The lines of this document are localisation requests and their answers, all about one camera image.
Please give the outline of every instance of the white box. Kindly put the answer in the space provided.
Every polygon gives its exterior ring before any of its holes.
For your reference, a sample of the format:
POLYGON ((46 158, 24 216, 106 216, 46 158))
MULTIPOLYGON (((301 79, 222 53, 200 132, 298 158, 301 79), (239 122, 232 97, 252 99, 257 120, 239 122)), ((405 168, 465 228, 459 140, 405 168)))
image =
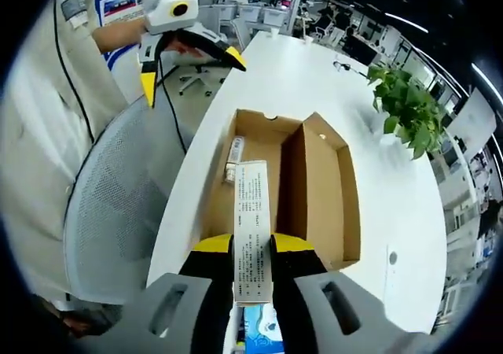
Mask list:
POLYGON ((281 27, 285 22, 287 12, 280 9, 264 8, 264 24, 281 27))
POLYGON ((234 300, 238 305, 270 303, 270 212, 267 162, 236 166, 234 184, 234 300))
POLYGON ((257 22, 261 10, 261 6, 240 6, 239 17, 243 17, 244 20, 248 22, 257 22))
POLYGON ((230 21, 236 17, 236 4, 218 4, 215 6, 220 8, 220 20, 230 21))

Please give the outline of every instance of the black cable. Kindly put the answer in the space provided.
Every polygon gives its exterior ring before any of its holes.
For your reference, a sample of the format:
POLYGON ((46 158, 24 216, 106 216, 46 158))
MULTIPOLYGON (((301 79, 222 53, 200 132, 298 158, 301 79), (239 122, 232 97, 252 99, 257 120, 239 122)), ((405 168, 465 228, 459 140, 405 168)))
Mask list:
POLYGON ((91 130, 91 125, 89 122, 89 117, 87 116, 86 110, 84 109, 84 104, 82 102, 82 99, 79 96, 79 93, 77 93, 77 90, 75 88, 75 85, 73 85, 72 79, 70 78, 70 75, 68 74, 68 70, 66 69, 66 66, 64 65, 63 61, 63 56, 61 55, 61 48, 60 48, 60 41, 59 41, 59 36, 57 34, 57 11, 56 11, 56 0, 54 0, 54 41, 56 42, 56 51, 57 51, 57 57, 60 60, 61 67, 63 68, 63 73, 66 76, 66 79, 68 80, 68 83, 70 84, 70 88, 73 91, 73 94, 75 95, 75 98, 77 99, 77 102, 79 103, 80 110, 82 111, 82 115, 84 117, 84 120, 86 121, 86 127, 87 127, 87 133, 89 134, 89 138, 91 140, 91 143, 94 144, 94 135, 93 131, 91 130))
POLYGON ((170 95, 167 92, 166 85, 164 84, 164 70, 162 61, 159 61, 159 66, 160 66, 160 79, 161 79, 160 83, 163 84, 164 94, 166 95, 167 102, 170 104, 171 111, 173 112, 174 126, 176 127, 176 133, 178 134, 178 139, 180 139, 180 144, 182 145, 183 153, 186 155, 187 148, 185 147, 185 143, 183 142, 182 133, 180 132, 180 126, 178 125, 178 118, 176 116, 176 112, 174 111, 174 106, 173 103, 171 102, 170 95))

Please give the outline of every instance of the person's arm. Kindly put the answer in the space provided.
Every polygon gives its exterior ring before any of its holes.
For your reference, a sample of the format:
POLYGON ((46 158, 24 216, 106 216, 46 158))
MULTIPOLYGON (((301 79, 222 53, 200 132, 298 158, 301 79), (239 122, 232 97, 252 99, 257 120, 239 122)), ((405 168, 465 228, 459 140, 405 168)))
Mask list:
POLYGON ((145 19, 114 22, 93 31, 93 39, 101 53, 117 50, 128 45, 136 45, 145 33, 145 19))

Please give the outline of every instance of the yellow trim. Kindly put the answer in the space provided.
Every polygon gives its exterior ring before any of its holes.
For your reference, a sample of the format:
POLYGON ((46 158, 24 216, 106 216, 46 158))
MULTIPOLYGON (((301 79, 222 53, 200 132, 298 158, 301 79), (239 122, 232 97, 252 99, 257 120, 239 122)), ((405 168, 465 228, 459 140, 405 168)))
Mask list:
POLYGON ((226 53, 228 53, 230 56, 232 56, 233 58, 235 58, 237 61, 240 62, 240 64, 246 68, 246 61, 244 61, 243 57, 241 56, 241 54, 239 53, 239 51, 236 50, 235 47, 232 47, 230 46, 227 50, 226 50, 226 53))
POLYGON ((229 252, 230 237, 231 234, 221 234, 220 236, 215 236, 214 238, 206 238, 199 242, 192 251, 227 253, 229 252))
POLYGON ((178 2, 177 4, 174 4, 171 7, 170 15, 172 15, 173 17, 181 17, 181 16, 175 16, 175 14, 174 14, 174 10, 177 9, 179 6, 186 6, 187 10, 185 11, 185 13, 189 12, 189 3, 188 2, 178 2))
POLYGON ((143 91, 145 92, 145 97, 147 98, 147 103, 149 107, 154 106, 154 91, 156 89, 156 73, 147 72, 140 75, 141 85, 143 86, 143 91))
POLYGON ((274 234, 276 238, 276 251, 279 252, 302 252, 314 250, 313 246, 302 238, 295 238, 287 234, 274 234))

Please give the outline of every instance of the white desk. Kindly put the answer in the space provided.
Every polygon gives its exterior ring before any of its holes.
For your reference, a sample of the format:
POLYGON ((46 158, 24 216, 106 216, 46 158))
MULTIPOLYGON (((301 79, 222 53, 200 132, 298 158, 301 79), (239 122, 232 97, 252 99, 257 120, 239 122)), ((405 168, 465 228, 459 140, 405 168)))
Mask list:
MULTIPOLYGON (((384 301, 388 318, 430 333, 446 273, 445 223, 426 156, 408 160, 400 146, 379 146, 369 130, 372 88, 356 72, 337 71, 336 53, 260 32, 244 52, 246 73, 233 70, 211 103, 171 191, 152 256, 148 284, 178 272, 200 236, 200 216, 223 135, 236 108, 304 120, 319 112, 351 148, 362 225, 361 260, 343 272, 384 301), (388 253, 396 265, 388 268, 388 253)), ((362 72, 366 67, 344 55, 362 72)))

